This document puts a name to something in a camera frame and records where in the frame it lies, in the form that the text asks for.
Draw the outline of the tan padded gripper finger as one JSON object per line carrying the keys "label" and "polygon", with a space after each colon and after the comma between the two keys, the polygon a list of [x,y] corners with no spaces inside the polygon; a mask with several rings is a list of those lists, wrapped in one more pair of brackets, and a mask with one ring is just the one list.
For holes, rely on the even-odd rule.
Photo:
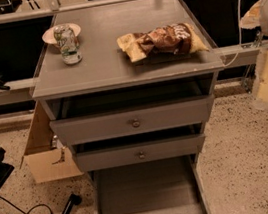
{"label": "tan padded gripper finger", "polygon": [[239,25],[243,29],[250,29],[258,27],[261,23],[260,20],[260,7],[261,7],[261,1],[258,0],[253,6],[250,7],[250,9],[245,13],[245,15],[240,20]]}

